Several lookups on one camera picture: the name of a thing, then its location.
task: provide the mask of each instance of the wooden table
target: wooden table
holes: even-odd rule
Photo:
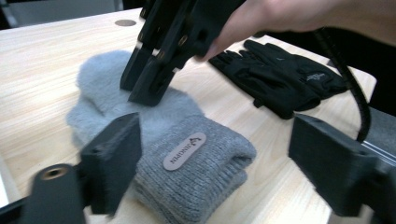
[[[75,85],[78,69],[100,53],[116,49],[132,52],[143,24],[138,14],[139,10],[127,10],[0,32],[0,168],[11,201],[28,194],[29,181],[37,171],[55,163],[78,162],[72,132],[64,119],[79,95]],[[121,20],[137,24],[117,25]],[[328,61],[268,36],[256,41],[277,44],[320,63]],[[241,43],[230,47],[240,48]],[[353,71],[370,99],[375,79]],[[292,119],[279,119],[266,108],[257,109],[249,96],[208,63],[190,60],[171,86],[187,92],[208,118],[241,133],[258,151],[257,159],[247,168],[247,182],[208,223],[327,222],[331,209],[287,156]],[[359,111],[350,92],[322,101],[304,113],[351,137],[356,137],[360,128]],[[90,218],[93,223],[106,222]],[[125,198],[110,222],[159,220],[141,203]]]

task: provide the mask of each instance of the round hole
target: round hole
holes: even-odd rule
[[[67,173],[67,168],[65,168],[65,167],[57,167],[57,168],[53,168],[53,169],[50,169],[47,172],[45,172],[41,176],[41,179],[43,179],[43,180],[51,180],[51,179],[55,179],[55,178],[58,178],[60,176],[63,176],[66,173]]]
[[[118,26],[133,26],[133,25],[136,25],[136,22],[131,21],[131,20],[119,20],[119,21],[116,21],[116,25],[118,25]]]

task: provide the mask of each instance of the black fabric glove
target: black fabric glove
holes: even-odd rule
[[[236,86],[252,96],[254,105],[265,105],[282,119],[291,119],[293,111],[320,104],[319,97],[282,68],[266,65],[252,53],[226,51],[209,60]]]
[[[322,100],[347,90],[343,78],[323,64],[301,55],[290,54],[273,44],[262,45],[255,41],[247,40],[244,43],[244,47],[265,64],[283,68],[290,76],[299,76],[301,81],[306,83]]]

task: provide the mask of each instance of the finger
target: finger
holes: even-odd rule
[[[252,52],[246,50],[239,50],[239,54],[242,55],[244,59],[250,59],[254,61],[258,60],[257,57]]]
[[[200,61],[206,61],[231,44],[244,40],[260,31],[262,12],[255,7],[256,1],[246,1],[228,19],[219,36],[213,41],[206,56]]]

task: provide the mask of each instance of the gray fabric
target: gray fabric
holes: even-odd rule
[[[92,57],[81,66],[77,82],[81,95],[66,122],[82,145],[90,142],[111,120],[125,114],[139,113],[143,146],[184,118],[204,114],[189,95],[172,88],[155,107],[128,102],[130,93],[120,90],[120,78],[130,56],[126,51],[111,51]]]
[[[163,169],[163,159],[193,133],[205,133],[205,144],[179,169]],[[244,168],[256,155],[243,136],[202,116],[184,119],[146,152],[138,163],[133,188],[166,223],[205,223],[245,182]]]
[[[138,112],[143,156],[137,165],[132,194],[165,223],[205,223],[213,211],[247,178],[244,168],[256,155],[242,135],[205,118],[185,93],[169,88],[154,107],[128,102],[119,88],[130,53],[113,51],[81,66],[78,103],[67,124],[82,145],[88,144],[111,120]],[[163,158],[191,133],[207,136],[178,170],[163,168]]]

